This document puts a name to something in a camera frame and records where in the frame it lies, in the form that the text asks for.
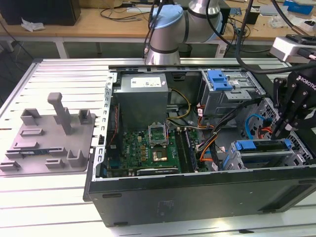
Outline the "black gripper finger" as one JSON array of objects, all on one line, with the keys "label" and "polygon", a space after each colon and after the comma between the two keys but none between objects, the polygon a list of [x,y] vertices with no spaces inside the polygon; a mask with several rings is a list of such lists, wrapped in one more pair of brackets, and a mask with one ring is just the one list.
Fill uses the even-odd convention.
[{"label": "black gripper finger", "polygon": [[305,119],[307,110],[303,107],[303,102],[305,102],[307,95],[307,91],[303,91],[298,85],[288,87],[285,96],[286,107],[283,113],[283,120],[285,121],[284,129],[286,131],[296,128],[297,124],[294,120],[298,122]]},{"label": "black gripper finger", "polygon": [[286,123],[282,117],[282,102],[284,97],[284,92],[287,88],[287,79],[276,78],[274,79],[274,93],[273,93],[273,103],[274,108],[277,109],[276,123],[273,128],[273,133],[271,135],[272,139],[282,139],[288,136],[288,131],[285,129]]}]

